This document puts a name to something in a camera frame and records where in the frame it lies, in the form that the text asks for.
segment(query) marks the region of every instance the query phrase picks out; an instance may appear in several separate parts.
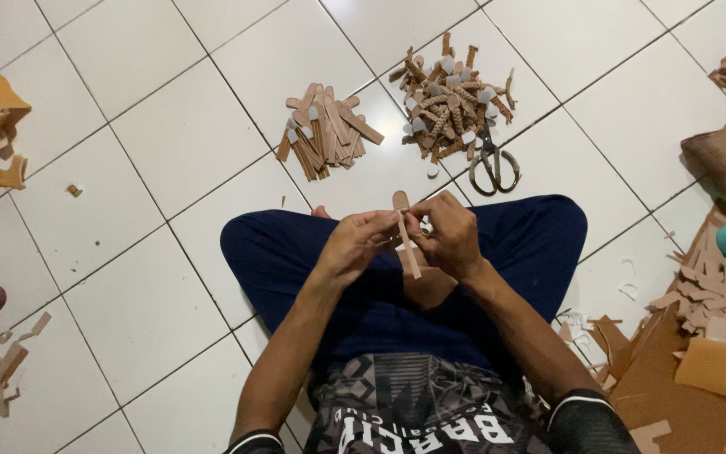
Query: scissors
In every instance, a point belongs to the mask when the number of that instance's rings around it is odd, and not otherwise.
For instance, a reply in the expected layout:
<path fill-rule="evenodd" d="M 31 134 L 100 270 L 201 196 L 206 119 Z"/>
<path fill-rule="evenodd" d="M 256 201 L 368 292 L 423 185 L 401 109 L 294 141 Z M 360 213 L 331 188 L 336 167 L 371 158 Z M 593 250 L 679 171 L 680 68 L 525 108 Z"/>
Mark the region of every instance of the scissors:
<path fill-rule="evenodd" d="M 472 160 L 472 164 L 469 166 L 469 181 L 472 183 L 472 187 L 474 187 L 475 191 L 478 191 L 479 194 L 485 195 L 487 197 L 494 195 L 497 191 L 501 191 L 503 194 L 513 191 L 515 186 L 517 186 L 517 182 L 519 182 L 520 177 L 522 177 L 522 175 L 519 173 L 519 164 L 517 163 L 517 160 L 514 158 L 514 156 L 511 156 L 510 152 L 506 150 L 503 150 L 501 152 L 500 150 L 498 150 L 498 147 L 494 143 L 492 143 L 492 133 L 489 131 L 489 125 L 487 125 L 486 121 L 484 121 L 483 129 L 479 133 L 479 137 L 481 138 L 481 140 L 483 140 L 483 148 L 481 148 L 481 154 L 476 156 L 475 159 Z M 489 156 L 495 156 L 494 173 L 492 172 L 492 165 L 491 163 L 489 163 Z M 501 186 L 501 156 L 509 161 L 509 164 L 511 164 L 511 169 L 514 170 L 515 173 L 515 180 L 509 187 Z M 483 166 L 487 169 L 489 180 L 492 182 L 491 191 L 484 191 L 478 186 L 478 183 L 476 183 L 475 181 L 475 167 L 478 166 L 479 162 L 483 162 Z"/>

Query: cardboard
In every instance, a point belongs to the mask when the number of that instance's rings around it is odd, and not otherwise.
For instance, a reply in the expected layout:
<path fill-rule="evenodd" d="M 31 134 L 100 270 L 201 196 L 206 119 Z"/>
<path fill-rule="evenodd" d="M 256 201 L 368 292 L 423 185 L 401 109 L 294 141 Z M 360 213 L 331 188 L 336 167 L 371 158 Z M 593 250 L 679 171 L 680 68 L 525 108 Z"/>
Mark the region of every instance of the cardboard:
<path fill-rule="evenodd" d="M 726 396 L 726 343 L 691 338 L 674 383 L 706 389 Z"/>

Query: man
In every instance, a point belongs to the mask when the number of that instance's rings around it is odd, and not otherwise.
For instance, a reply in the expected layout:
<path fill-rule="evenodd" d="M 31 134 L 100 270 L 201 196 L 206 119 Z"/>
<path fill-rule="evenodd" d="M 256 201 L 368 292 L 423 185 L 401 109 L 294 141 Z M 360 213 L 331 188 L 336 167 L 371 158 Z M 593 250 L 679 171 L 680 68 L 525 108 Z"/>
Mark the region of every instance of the man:
<path fill-rule="evenodd" d="M 318 417 L 305 452 L 638 452 L 550 328 L 587 235 L 570 199 L 465 209 L 443 191 L 411 208 L 410 239 L 459 283 L 440 303 L 419 301 L 434 292 L 415 291 L 388 251 L 396 211 L 340 222 L 323 207 L 313 214 L 250 213 L 221 236 L 274 333 L 243 387 L 227 452 L 283 452 L 277 433 L 308 373 Z M 523 375 L 552 406 L 543 428 L 520 404 Z"/>

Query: right hand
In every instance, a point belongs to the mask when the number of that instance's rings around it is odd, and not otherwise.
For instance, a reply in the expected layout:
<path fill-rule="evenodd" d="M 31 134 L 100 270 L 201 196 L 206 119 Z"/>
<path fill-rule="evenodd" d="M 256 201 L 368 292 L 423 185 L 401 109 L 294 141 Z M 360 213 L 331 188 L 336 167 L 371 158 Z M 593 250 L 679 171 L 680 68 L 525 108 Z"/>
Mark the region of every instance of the right hand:
<path fill-rule="evenodd" d="M 430 216 L 433 234 L 422 234 L 419 219 Z M 478 222 L 474 213 L 464 208 L 449 191 L 418 203 L 405 214 L 408 236 L 424 253 L 431 266 L 465 282 L 483 264 L 478 244 Z"/>

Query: scissor handle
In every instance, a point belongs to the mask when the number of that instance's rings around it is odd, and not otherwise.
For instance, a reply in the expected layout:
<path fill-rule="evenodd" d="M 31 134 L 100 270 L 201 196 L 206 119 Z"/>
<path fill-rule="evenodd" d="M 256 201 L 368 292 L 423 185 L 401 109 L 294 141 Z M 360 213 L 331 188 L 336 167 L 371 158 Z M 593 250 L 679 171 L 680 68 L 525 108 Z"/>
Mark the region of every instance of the scissor handle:
<path fill-rule="evenodd" d="M 510 152 L 504 150 L 501 153 L 502 153 L 502 156 L 507 161 L 509 161 L 509 164 L 511 164 L 511 170 L 514 170 L 514 173 L 515 173 L 515 180 L 513 181 L 513 183 L 511 184 L 511 186 L 509 186 L 509 187 L 503 187 L 500 184 L 500 171 L 499 170 L 498 170 L 497 177 L 494 178 L 494 180 L 495 180 L 495 186 L 497 187 L 498 191 L 501 191 L 503 194 L 506 194 L 508 192 L 514 191 L 515 186 L 517 186 L 517 183 L 519 182 L 519 177 L 520 177 L 520 174 L 519 174 L 519 164 L 517 163 L 517 160 L 514 159 L 514 156 L 511 156 L 511 153 Z M 495 160 L 498 161 L 498 164 L 496 164 L 497 166 L 499 166 L 499 159 L 500 159 L 499 156 L 498 157 L 495 157 Z"/>

